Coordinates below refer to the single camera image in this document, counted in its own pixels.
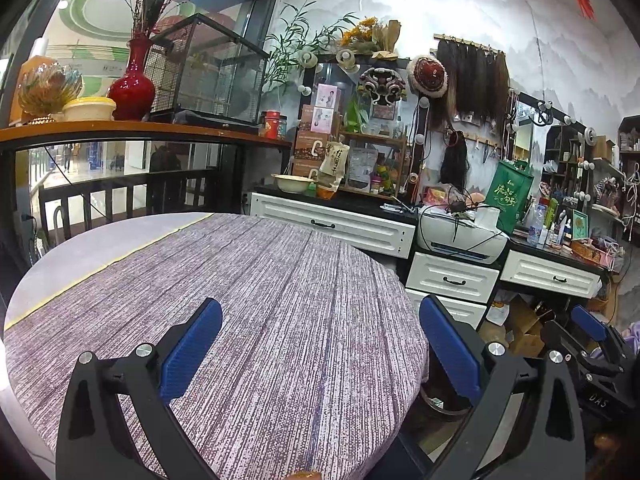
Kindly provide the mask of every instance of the green plant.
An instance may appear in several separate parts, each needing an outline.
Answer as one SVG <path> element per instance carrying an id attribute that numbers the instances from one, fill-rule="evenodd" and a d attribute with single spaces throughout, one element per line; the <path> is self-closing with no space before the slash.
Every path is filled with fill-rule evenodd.
<path id="1" fill-rule="evenodd" d="M 289 74 L 297 68 L 302 70 L 298 62 L 298 53 L 301 50 L 313 54 L 322 54 L 335 47 L 338 33 L 342 35 L 348 30 L 348 25 L 353 26 L 357 17 L 349 12 L 331 25 L 325 25 L 314 33 L 311 40 L 309 36 L 309 22 L 306 18 L 309 7 L 315 2 L 305 2 L 298 8 L 291 4 L 284 4 L 280 13 L 280 19 L 285 23 L 285 29 L 281 34 L 267 34 L 266 40 L 273 42 L 273 50 L 269 53 L 267 69 L 264 76 L 263 88 L 271 90 L 279 84 L 284 84 L 289 79 Z M 290 20 L 283 17 L 285 12 L 293 11 Z"/>
<path id="2" fill-rule="evenodd" d="M 360 96 L 354 92 L 344 112 L 344 129 L 352 134 L 362 133 L 362 127 L 369 122 L 369 114 L 360 107 Z"/>

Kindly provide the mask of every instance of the water bottle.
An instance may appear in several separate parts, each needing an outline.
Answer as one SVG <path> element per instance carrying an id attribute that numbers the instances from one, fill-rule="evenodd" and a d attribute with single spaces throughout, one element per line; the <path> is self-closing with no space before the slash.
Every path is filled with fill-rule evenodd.
<path id="1" fill-rule="evenodd" d="M 535 247 L 540 240 L 540 231 L 545 223 L 546 206 L 538 205 L 536 212 L 533 214 L 533 222 L 529 227 L 529 236 L 527 237 L 527 244 Z"/>

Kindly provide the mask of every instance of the metal wire cage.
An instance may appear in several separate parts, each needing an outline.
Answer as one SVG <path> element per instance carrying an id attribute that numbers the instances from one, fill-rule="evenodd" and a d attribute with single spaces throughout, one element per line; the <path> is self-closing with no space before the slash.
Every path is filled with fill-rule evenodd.
<path id="1" fill-rule="evenodd" d="M 156 85 L 152 115 L 192 110 L 257 124 L 268 54 L 194 14 L 152 38 L 145 74 Z"/>

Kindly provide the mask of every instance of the blue gripper pad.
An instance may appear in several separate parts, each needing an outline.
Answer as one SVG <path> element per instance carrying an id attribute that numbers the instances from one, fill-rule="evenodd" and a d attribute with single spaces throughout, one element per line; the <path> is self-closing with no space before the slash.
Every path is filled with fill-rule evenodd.
<path id="1" fill-rule="evenodd" d="M 480 365 L 429 297 L 420 304 L 420 326 L 456 393 L 475 405 L 482 397 Z"/>
<path id="2" fill-rule="evenodd" d="M 222 327 L 222 307 L 209 300 L 162 364 L 160 398 L 165 404 L 184 395 Z"/>
<path id="3" fill-rule="evenodd" d="M 594 341 L 602 342 L 607 338 L 606 327 L 580 305 L 571 311 L 571 319 Z"/>

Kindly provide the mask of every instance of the metal screw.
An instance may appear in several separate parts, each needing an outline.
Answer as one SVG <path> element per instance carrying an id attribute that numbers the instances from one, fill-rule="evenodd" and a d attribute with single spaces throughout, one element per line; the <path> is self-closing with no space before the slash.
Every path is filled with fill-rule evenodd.
<path id="1" fill-rule="evenodd" d="M 78 358 L 78 361 L 81 365 L 85 365 L 87 364 L 94 356 L 91 354 L 91 352 L 82 352 L 80 354 L 80 357 Z"/>
<path id="2" fill-rule="evenodd" d="M 493 355 L 503 355 L 504 352 L 504 346 L 500 343 L 489 343 L 489 353 Z"/>
<path id="3" fill-rule="evenodd" d="M 561 363 L 564 358 L 558 350 L 552 350 L 551 352 L 549 352 L 549 359 L 551 359 L 555 363 Z"/>
<path id="4" fill-rule="evenodd" d="M 152 351 L 153 351 L 152 346 L 145 343 L 143 345 L 140 345 L 138 348 L 136 348 L 136 355 L 138 357 L 146 357 L 149 354 L 151 354 Z"/>

